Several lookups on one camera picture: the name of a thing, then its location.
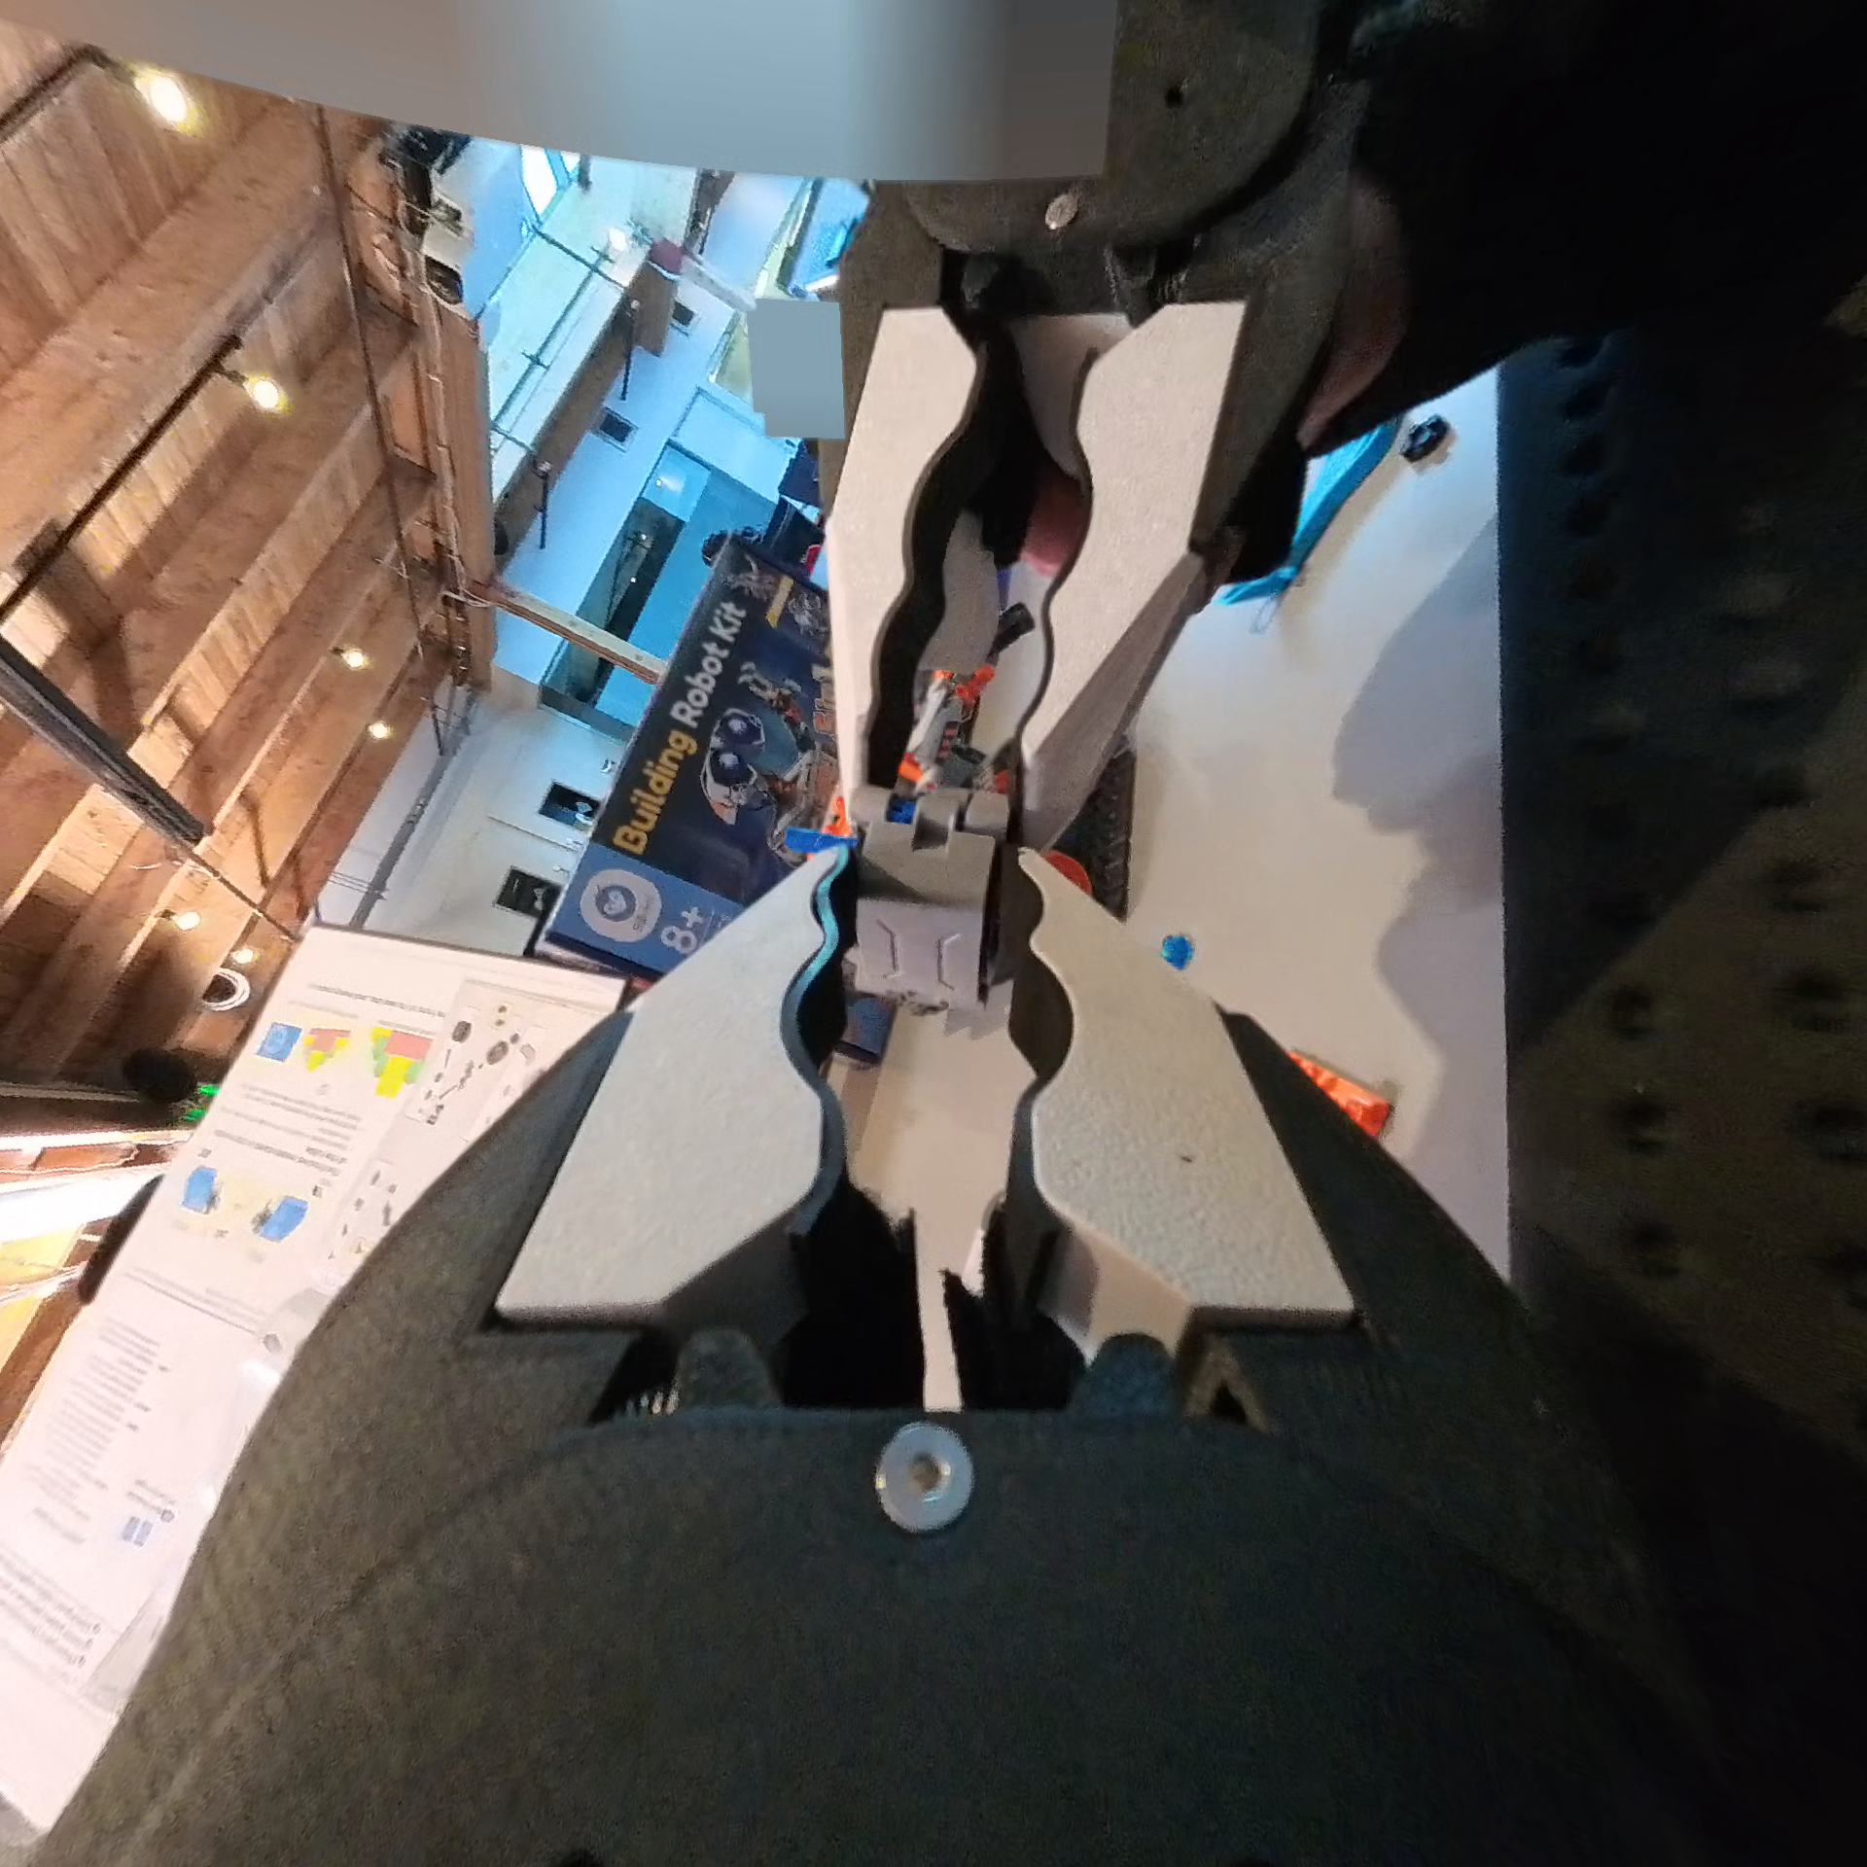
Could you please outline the blue robot kit box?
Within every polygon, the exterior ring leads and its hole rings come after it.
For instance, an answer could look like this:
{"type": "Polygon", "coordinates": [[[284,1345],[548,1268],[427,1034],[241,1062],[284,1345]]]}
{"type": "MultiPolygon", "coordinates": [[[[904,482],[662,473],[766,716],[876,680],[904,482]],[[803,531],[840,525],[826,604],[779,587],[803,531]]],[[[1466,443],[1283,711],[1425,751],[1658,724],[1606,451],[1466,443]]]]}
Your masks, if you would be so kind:
{"type": "Polygon", "coordinates": [[[609,974],[617,1006],[701,951],[806,858],[841,780],[826,594],[721,535],[626,740],[537,954],[609,974]]]}

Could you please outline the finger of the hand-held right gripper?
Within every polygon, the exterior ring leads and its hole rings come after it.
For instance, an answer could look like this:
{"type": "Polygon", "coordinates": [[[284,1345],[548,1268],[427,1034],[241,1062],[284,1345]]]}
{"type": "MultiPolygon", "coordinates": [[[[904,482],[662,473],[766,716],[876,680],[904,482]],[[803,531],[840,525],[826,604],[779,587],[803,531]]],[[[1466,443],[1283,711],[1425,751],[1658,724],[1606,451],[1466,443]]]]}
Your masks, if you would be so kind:
{"type": "Polygon", "coordinates": [[[1241,300],[1173,305],[1133,330],[1111,314],[1017,322],[1033,425],[1086,501],[1043,601],[1046,665],[1017,734],[1029,850],[1079,814],[1211,592],[1198,510],[1245,322],[1241,300]]]}
{"type": "Polygon", "coordinates": [[[920,675],[971,673],[998,620],[974,511],[1003,454],[989,346],[944,309],[880,316],[826,526],[831,675],[845,799],[891,791],[920,675]]]}

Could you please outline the person's right hand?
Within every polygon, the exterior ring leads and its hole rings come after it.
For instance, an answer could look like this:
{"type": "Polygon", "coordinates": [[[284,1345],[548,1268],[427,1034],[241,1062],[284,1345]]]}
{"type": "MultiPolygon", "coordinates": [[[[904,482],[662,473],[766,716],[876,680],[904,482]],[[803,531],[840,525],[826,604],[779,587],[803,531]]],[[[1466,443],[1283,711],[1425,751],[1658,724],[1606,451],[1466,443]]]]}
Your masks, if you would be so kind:
{"type": "MultiPolygon", "coordinates": [[[[1313,457],[1328,446],[1354,405],[1379,381],[1408,319],[1402,227],[1374,175],[1354,171],[1346,197],[1346,262],[1321,364],[1296,426],[1296,444],[1313,457]]],[[[1045,577],[1059,576],[1086,526],[1084,482],[1063,464],[1063,441],[1040,441],[1030,519],[1017,561],[1045,577]]]]}

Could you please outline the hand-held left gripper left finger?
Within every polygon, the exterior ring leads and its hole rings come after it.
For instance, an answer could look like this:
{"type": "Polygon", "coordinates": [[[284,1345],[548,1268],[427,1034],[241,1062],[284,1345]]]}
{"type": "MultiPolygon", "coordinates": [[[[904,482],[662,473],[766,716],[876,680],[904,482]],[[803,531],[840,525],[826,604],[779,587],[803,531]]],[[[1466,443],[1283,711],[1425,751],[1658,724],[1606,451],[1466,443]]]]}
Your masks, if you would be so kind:
{"type": "Polygon", "coordinates": [[[805,1316],[796,1236],[841,1169],[805,995],[840,999],[833,885],[849,850],[779,888],[635,1001],[497,1294],[517,1324],[728,1328],[805,1316]]]}

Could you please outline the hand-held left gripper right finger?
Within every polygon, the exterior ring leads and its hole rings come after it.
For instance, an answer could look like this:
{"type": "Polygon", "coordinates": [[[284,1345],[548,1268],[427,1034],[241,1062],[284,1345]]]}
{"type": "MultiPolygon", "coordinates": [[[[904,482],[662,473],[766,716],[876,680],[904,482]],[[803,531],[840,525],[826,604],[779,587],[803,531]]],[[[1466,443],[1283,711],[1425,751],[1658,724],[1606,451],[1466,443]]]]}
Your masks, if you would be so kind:
{"type": "Polygon", "coordinates": [[[1223,1012],[1037,853],[1006,876],[1017,1316],[1078,1342],[1336,1328],[1354,1299],[1223,1012]]]}

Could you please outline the row of ceiling spot lights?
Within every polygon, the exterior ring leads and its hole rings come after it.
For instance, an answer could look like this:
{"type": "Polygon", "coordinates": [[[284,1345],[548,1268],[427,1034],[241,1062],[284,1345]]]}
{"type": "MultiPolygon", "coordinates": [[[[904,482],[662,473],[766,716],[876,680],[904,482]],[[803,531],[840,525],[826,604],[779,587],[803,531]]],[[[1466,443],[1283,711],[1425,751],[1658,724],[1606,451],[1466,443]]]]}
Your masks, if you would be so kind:
{"type": "Polygon", "coordinates": [[[176,805],[176,829],[142,826],[91,898],[116,974],[151,928],[196,928],[237,905],[254,913],[284,829],[266,829],[264,779],[286,769],[300,822],[310,759],[334,732],[310,724],[320,666],[389,582],[402,486],[384,390],[406,322],[358,276],[341,160],[374,155],[377,128],[297,106],[292,158],[309,175],[291,206],[302,241],[244,319],[204,387],[230,426],[181,495],[190,526],[123,620],[130,760],[176,805]]]}

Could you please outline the orange wedge block plate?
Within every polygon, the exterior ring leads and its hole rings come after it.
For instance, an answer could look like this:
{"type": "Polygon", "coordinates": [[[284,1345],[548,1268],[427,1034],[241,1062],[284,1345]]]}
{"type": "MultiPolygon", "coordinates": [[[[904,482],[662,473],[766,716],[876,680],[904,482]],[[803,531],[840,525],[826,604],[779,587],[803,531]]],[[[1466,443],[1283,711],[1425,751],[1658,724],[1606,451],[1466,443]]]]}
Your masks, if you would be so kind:
{"type": "Polygon", "coordinates": [[[1341,1111],[1361,1134],[1383,1140],[1394,1122],[1396,1086],[1355,1078],[1333,1065],[1296,1052],[1290,1062],[1341,1111]]]}

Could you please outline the white instruction sheet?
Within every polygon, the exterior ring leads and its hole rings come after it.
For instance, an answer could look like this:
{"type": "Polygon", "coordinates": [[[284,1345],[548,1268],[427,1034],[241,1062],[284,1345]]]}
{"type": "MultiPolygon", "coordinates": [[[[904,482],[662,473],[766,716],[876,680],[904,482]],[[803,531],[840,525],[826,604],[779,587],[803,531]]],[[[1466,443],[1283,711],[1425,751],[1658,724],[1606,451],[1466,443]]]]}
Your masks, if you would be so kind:
{"type": "Polygon", "coordinates": [[[300,942],[6,1441],[1,1790],[28,1830],[99,1754],[320,1313],[619,999],[514,955],[300,942]]]}

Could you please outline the grey block module blue pin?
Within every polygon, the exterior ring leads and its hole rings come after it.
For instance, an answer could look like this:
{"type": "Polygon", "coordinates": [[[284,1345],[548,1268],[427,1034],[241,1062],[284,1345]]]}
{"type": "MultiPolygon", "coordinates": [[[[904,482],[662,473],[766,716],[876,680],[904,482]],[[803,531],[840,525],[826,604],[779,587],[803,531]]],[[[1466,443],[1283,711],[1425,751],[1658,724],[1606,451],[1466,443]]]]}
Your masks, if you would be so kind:
{"type": "Polygon", "coordinates": [[[854,992],[900,1012],[981,1015],[1015,802],[991,786],[904,795],[859,785],[846,816],[856,834],[854,992]]]}

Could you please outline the grey orange tracked toy robot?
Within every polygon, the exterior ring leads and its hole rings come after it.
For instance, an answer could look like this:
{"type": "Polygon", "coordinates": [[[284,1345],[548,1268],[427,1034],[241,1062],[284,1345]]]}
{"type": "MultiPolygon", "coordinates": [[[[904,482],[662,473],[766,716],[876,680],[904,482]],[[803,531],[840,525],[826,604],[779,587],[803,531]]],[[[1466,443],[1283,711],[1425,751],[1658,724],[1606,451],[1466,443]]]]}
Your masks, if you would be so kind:
{"type": "MultiPolygon", "coordinates": [[[[938,790],[986,791],[1006,801],[1006,754],[991,754],[978,719],[1004,656],[1035,633],[1030,610],[1015,601],[1000,611],[986,656],[971,670],[923,670],[917,716],[885,805],[891,825],[910,825],[938,790]]],[[[1046,860],[1117,920],[1128,919],[1136,816],[1136,743],[1121,735],[1088,801],[1049,850],[1046,860]]]]}

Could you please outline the black ceiling rail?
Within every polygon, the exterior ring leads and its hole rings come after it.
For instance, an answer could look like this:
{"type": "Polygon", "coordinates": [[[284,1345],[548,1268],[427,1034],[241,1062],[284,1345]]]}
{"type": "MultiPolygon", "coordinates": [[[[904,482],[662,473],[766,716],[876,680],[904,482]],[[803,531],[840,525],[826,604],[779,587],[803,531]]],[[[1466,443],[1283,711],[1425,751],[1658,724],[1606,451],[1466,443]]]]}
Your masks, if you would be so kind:
{"type": "Polygon", "coordinates": [[[10,642],[1,642],[1,705],[37,740],[105,790],[146,829],[172,845],[197,850],[208,826],[151,780],[101,727],[60,692],[10,642]]]}

